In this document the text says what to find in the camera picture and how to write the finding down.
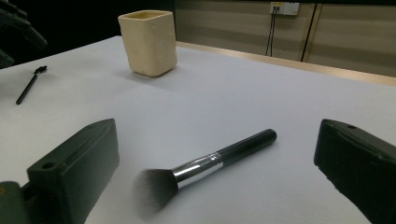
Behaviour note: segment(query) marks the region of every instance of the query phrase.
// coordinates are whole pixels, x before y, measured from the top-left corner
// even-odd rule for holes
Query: black object
[[[35,80],[37,79],[38,75],[40,75],[41,73],[43,73],[45,71],[47,71],[47,66],[41,66],[35,70],[35,72],[34,72],[35,75],[32,77],[30,82],[27,84],[26,88],[23,90],[21,96],[18,98],[18,100],[16,102],[17,105],[20,105],[22,103],[24,97],[29,92],[30,88],[32,88],[33,84],[35,84]]]
[[[324,119],[315,165],[372,223],[396,223],[396,147],[352,126]]]
[[[14,64],[48,57],[120,35],[117,17],[143,9],[173,11],[174,0],[9,0],[29,14],[29,21],[46,37],[48,45],[35,50],[15,29],[0,33],[0,49],[12,52]]]
[[[233,145],[225,147],[219,150],[218,153],[220,154],[223,166],[225,167],[273,144],[275,140],[276,132],[272,129],[267,129]]]
[[[86,126],[27,170],[0,183],[1,224],[81,224],[119,165],[114,119]]]
[[[20,10],[6,0],[0,0],[0,31],[5,30],[8,26],[20,31],[21,35],[38,49],[43,49],[47,46],[47,40],[33,28],[32,24],[27,20],[25,11]],[[0,68],[9,67],[14,63],[15,61],[12,57],[0,50]]]

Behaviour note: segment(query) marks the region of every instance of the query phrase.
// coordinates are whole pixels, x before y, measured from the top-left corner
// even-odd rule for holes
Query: screw hole
[[[0,196],[6,193],[6,188],[5,187],[0,187]]]
[[[55,163],[53,163],[53,162],[47,162],[47,163],[45,163],[45,164],[42,166],[42,168],[43,168],[43,169],[49,169],[49,168],[52,168],[54,165],[55,165]]]

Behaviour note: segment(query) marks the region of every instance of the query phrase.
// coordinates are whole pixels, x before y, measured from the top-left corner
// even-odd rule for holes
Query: white tabletop
[[[0,70],[0,181],[25,184],[35,161],[114,118],[120,167],[86,223],[369,223],[314,165],[318,129],[336,119],[396,145],[396,88],[196,49],[177,48],[177,58],[166,75],[142,77],[116,36]],[[134,212],[142,169],[170,169],[268,128],[272,146],[181,190],[152,218]]]

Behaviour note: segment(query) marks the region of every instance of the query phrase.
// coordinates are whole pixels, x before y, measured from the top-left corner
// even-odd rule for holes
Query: small black brush
[[[41,66],[39,68],[37,68],[34,72],[34,75],[32,77],[32,79],[30,80],[30,82],[27,84],[27,86],[25,87],[25,89],[23,90],[21,96],[18,98],[16,104],[20,105],[23,101],[23,99],[25,98],[26,94],[29,92],[29,90],[32,88],[33,84],[35,84],[35,80],[38,78],[38,76],[40,74],[42,74],[43,72],[47,71],[47,66]]]
[[[143,171],[134,181],[134,202],[140,215],[160,211],[179,189],[271,145],[275,140],[276,132],[268,129],[172,170]]]

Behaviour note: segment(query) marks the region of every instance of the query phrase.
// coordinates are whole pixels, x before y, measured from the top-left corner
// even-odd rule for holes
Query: brush ferrule
[[[223,165],[223,161],[219,153],[213,153],[194,161],[184,163],[175,169],[173,173],[177,180],[179,189],[189,185],[207,175],[217,171]]]

